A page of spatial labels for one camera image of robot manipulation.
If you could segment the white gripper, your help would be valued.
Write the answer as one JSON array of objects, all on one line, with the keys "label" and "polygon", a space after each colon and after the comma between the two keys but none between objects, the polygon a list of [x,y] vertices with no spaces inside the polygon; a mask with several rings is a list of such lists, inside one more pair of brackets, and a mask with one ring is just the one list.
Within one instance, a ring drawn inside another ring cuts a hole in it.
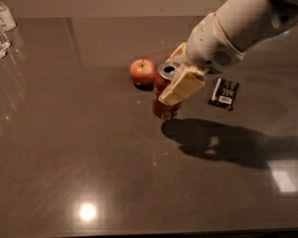
[{"label": "white gripper", "polygon": [[168,57],[168,62],[185,63],[189,59],[198,66],[181,64],[158,100],[169,106],[182,102],[205,86],[209,70],[225,72],[242,61],[244,55],[229,40],[217,15],[207,15],[193,29],[188,41],[178,45]]}]

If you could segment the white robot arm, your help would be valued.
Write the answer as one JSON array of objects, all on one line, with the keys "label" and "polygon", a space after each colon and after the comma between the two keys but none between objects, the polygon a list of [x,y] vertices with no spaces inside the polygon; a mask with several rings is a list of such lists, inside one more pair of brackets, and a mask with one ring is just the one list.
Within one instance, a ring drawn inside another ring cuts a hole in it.
[{"label": "white robot arm", "polygon": [[224,72],[258,43],[298,25],[298,0],[227,0],[169,56],[180,67],[158,100],[176,105],[200,90],[208,72]]}]

